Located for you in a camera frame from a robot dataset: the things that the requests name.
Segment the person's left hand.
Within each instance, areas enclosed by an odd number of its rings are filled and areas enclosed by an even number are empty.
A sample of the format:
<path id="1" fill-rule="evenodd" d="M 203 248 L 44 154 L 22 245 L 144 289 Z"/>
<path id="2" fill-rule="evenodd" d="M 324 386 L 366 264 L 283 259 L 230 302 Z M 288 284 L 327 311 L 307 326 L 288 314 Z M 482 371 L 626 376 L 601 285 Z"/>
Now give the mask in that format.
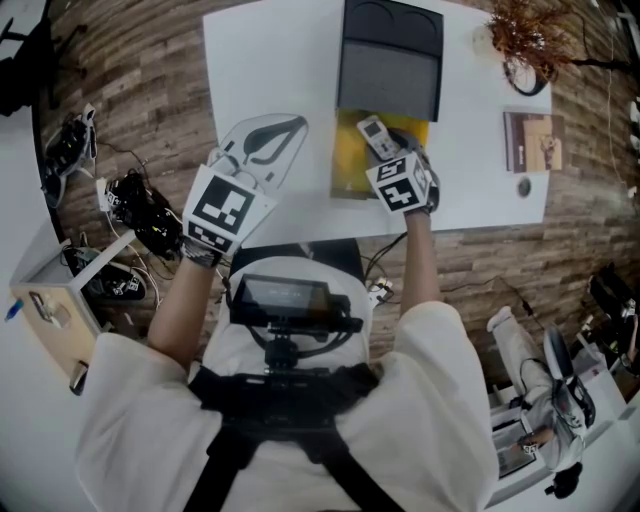
<path id="1" fill-rule="evenodd" d="M 215 268 L 222 258 L 222 254 L 215 249 L 203 245 L 190 237 L 183 237 L 181 242 L 183 258 L 206 268 Z"/>

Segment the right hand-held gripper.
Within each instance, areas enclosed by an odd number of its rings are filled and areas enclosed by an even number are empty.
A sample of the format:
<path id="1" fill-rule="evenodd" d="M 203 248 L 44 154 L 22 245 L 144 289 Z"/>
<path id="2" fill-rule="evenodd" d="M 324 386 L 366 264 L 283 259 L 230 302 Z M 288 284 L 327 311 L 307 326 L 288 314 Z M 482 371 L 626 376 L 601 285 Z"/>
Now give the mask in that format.
<path id="1" fill-rule="evenodd" d="M 417 209 L 434 209 L 434 174 L 417 136 L 390 128 L 397 157 L 382 163 L 370 145 L 366 146 L 366 176 L 377 198 L 389 214 Z"/>

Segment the person's right hand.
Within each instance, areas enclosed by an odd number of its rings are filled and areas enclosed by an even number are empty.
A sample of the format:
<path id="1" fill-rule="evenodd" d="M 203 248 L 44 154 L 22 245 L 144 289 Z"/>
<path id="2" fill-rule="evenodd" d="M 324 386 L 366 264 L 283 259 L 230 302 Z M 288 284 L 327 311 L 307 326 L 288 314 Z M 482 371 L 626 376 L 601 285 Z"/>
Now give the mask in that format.
<path id="1" fill-rule="evenodd" d="M 423 199 L 423 204 L 406 210 L 404 216 L 409 217 L 417 213 L 430 216 L 437 210 L 440 203 L 440 181 L 423 149 L 414 150 L 411 155 L 415 157 L 413 177 L 418 185 L 419 197 Z"/>

